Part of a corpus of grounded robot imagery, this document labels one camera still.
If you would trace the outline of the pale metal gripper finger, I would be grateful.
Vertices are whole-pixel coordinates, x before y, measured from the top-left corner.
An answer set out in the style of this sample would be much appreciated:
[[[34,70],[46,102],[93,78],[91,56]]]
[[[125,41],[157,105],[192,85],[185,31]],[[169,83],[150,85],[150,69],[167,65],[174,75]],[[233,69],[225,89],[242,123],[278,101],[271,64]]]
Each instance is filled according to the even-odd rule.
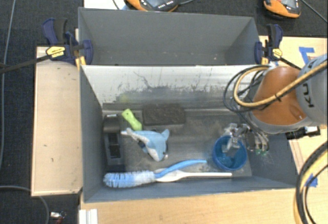
[[[229,124],[224,128],[224,136],[227,136],[228,139],[226,144],[223,145],[222,151],[223,153],[228,153],[233,145],[233,132],[234,132],[234,124]]]
[[[235,130],[232,137],[232,147],[231,147],[231,156],[234,157],[240,149],[240,136],[243,133],[243,128],[239,127]]]

